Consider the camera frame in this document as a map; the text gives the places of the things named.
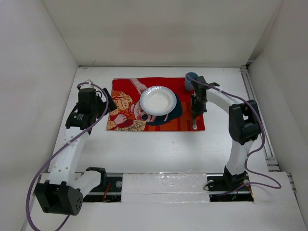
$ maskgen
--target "white wall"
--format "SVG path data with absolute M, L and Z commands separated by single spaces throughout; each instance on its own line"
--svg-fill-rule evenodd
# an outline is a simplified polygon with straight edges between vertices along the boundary
M 79 65 L 246 64 L 281 0 L 43 0 Z
M 262 33 L 258 43 L 256 44 L 254 50 L 252 51 L 252 53 L 249 57 L 250 61 L 254 61 L 263 52 L 263 50 L 266 46 L 266 43 L 269 40 L 269 35 L 270 35 L 271 29 L 273 27 L 273 24 L 275 22 L 277 13 L 279 12 L 281 3 L 279 4 L 279 7 L 277 7 L 276 11 L 273 13 L 269 23 L 267 24 L 265 30 Z
M 0 229 L 19 231 L 77 64 L 40 0 L 0 0 Z
M 282 170 L 291 172 L 308 225 L 308 1 L 285 0 L 264 52 L 249 67 Z

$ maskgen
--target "white table surface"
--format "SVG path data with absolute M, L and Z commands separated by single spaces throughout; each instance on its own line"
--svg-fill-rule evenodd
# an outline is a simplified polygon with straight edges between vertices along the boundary
M 114 78 L 184 77 L 187 72 L 203 75 L 207 82 L 217 82 L 227 92 L 247 99 L 238 68 L 80 67 L 69 95 L 55 151 L 63 144 L 66 119 L 77 103 L 78 83 L 91 79 L 111 93 Z M 221 173 L 231 150 L 228 115 L 212 103 L 207 104 L 207 109 L 208 112 L 204 113 L 206 130 L 199 132 L 107 131 L 108 116 L 105 116 L 93 128 L 76 172 L 84 172 L 88 167 L 104 167 L 107 172 L 120 173 Z M 251 157 L 249 166 L 255 170 L 267 171 L 264 150 Z
M 224 90 L 247 98 L 237 68 L 79 68 L 69 96 L 57 144 L 64 137 L 64 123 L 77 102 L 76 85 L 87 79 L 111 90 L 119 77 L 183 77 L 194 71 L 215 81 Z M 70 217 L 62 231 L 304 231 L 296 198 L 286 173 L 268 172 L 264 150 L 250 158 L 250 168 L 269 174 L 282 184 L 281 190 L 252 186 L 255 202 L 213 202 L 203 191 L 205 173 L 220 173 L 231 149 L 228 115 L 208 103 L 204 114 L 206 131 L 118 132 L 106 131 L 107 116 L 93 129 L 77 172 L 89 166 L 107 172 L 159 173 L 125 174 L 121 203 L 84 203 L 80 213 Z M 251 181 L 273 182 L 249 174 Z M 43 231 L 55 230 L 65 216 L 44 214 L 34 199 L 34 223 Z

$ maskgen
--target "red fabric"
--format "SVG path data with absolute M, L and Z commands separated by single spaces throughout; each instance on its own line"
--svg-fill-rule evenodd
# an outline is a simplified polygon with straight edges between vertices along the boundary
M 138 81 L 144 84 L 146 87 L 151 87 L 155 85 L 164 86 L 171 89 L 175 94 L 178 95 L 181 104 L 183 115 L 179 118 L 173 119 L 164 125 L 151 126 L 146 125 L 143 131 L 194 131 L 192 129 L 193 118 L 191 113 L 191 103 L 190 98 L 192 92 L 188 92 L 184 88 L 185 78 L 165 78 L 165 77 L 148 77 L 148 78 L 139 78 Z M 112 82 L 112 91 L 122 91 L 126 95 L 130 96 L 134 103 L 140 99 L 140 95 L 136 90 L 135 86 L 131 83 L 129 79 L 114 79 Z M 117 115 L 111 115 L 109 120 L 113 121 Z M 119 128 L 125 128 L 130 126 L 134 118 L 133 114 L 127 116 L 127 121 L 123 124 L 118 125 Z M 197 131 L 205 130 L 203 116 L 197 118 Z

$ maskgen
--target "white panel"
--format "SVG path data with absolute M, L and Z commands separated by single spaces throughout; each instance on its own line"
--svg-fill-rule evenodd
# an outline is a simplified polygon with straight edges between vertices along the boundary
M 254 48 L 254 51 L 251 53 L 251 56 L 249 58 L 249 60 L 255 60 L 264 50 L 267 41 L 269 39 L 269 35 L 271 32 L 271 29 L 273 27 L 273 24 L 275 22 L 276 16 L 279 12 L 280 7 L 277 7 L 275 13 L 272 15 L 268 25 L 266 26 L 265 30 L 263 31 L 263 34 L 261 35 L 258 43 L 256 44 L 256 47 Z
M 208 203 L 205 173 L 123 174 L 123 203 Z
M 0 226 L 17 231 L 77 64 L 40 0 L 0 0 Z
M 245 64 L 281 0 L 43 0 L 80 65 Z
M 284 1 L 264 53 L 249 68 L 282 170 L 291 172 L 308 224 L 308 2 Z
M 159 178 L 151 180 L 148 174 L 140 184 L 145 183 L 148 192 L 168 192 L 162 188 Z M 126 230 L 126 231 L 305 231 L 305 225 L 296 203 L 296 199 L 288 183 L 285 173 L 271 173 L 282 183 L 282 189 L 264 189 L 258 186 L 253 188 L 256 202 L 212 202 L 212 203 L 83 203 L 77 216 L 71 216 L 61 231 L 97 231 Z M 191 178 L 196 187 L 202 187 L 202 174 Z M 266 182 L 264 178 L 255 177 L 253 180 Z M 136 185 L 135 179 L 123 179 L 125 184 Z M 184 191 L 198 192 L 200 189 L 191 189 L 183 185 Z M 155 200 L 165 198 L 159 194 Z M 35 201 L 32 218 L 41 230 L 55 230 L 65 216 L 45 214 Z
M 194 71 L 208 82 L 217 82 L 230 93 L 247 99 L 245 86 L 238 68 L 197 67 L 91 67 L 79 68 L 67 102 L 55 151 L 63 144 L 65 122 L 77 102 L 78 83 L 91 79 L 109 92 L 114 78 L 183 77 Z M 77 172 L 88 167 L 104 167 L 107 172 L 210 172 L 222 173 L 230 157 L 231 137 L 228 114 L 213 103 L 204 113 L 205 131 L 199 132 L 123 132 L 106 131 L 105 116 L 92 130 L 87 140 Z M 260 146 L 260 139 L 253 149 Z M 251 156 L 252 169 L 267 171 L 264 150 Z
M 292 173 L 297 199 L 307 224 L 308 156 L 306 154 L 308 144 L 264 55 L 261 55 L 250 66 L 249 71 L 278 163 L 282 170 Z

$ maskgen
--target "plate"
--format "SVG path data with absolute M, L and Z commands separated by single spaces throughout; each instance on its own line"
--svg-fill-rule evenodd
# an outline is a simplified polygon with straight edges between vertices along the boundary
M 170 113 L 177 104 L 172 90 L 163 86 L 147 88 L 140 97 L 140 106 L 152 116 L 163 116 Z

